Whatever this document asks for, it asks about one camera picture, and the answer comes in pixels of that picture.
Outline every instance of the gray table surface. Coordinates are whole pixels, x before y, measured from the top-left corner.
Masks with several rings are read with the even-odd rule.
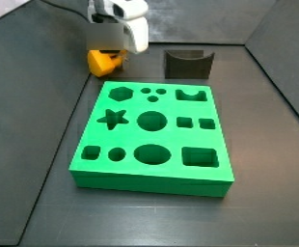
[[[166,80],[165,49],[217,53],[211,77]],[[237,182],[225,199],[78,188],[67,171],[105,80],[209,84]],[[299,245],[299,120],[241,46],[151,45],[87,84],[21,246]]]

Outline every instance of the small round hole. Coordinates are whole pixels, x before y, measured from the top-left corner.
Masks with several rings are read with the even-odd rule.
[[[122,148],[113,149],[109,153],[109,158],[113,161],[122,161],[126,157],[126,151]]]
[[[153,102],[153,103],[157,102],[157,101],[159,100],[159,98],[158,98],[157,96],[150,96],[147,99],[149,99],[149,101]]]
[[[157,93],[159,95],[165,95],[167,93],[167,90],[166,89],[159,89],[159,90],[157,90]]]
[[[150,93],[151,93],[151,89],[143,88],[143,89],[142,89],[142,92],[143,92],[145,94],[150,94]]]

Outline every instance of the star-shaped hole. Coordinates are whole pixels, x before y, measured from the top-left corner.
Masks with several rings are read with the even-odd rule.
[[[97,120],[99,123],[107,123],[109,130],[113,130],[118,124],[129,124],[130,121],[125,118],[126,110],[115,112],[106,110],[106,117]]]

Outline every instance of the dark gray floor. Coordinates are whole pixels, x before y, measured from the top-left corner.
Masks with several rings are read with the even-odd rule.
[[[299,113],[299,1],[280,1],[246,46]]]
[[[209,81],[163,79],[177,48],[217,53]],[[245,48],[151,45],[111,77],[211,85],[237,182],[225,199],[77,188],[67,169],[103,83],[93,79],[22,246],[299,245],[299,120]]]
[[[37,2],[0,19],[0,245],[19,243],[89,78],[83,23]]]

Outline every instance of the gray wall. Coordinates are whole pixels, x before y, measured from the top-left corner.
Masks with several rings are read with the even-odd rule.
[[[150,42],[245,44],[277,0],[146,0]],[[87,15],[89,0],[51,0]]]
[[[0,19],[0,245],[19,242],[89,78],[85,23],[37,1]]]
[[[246,47],[299,114],[299,0],[280,0]]]

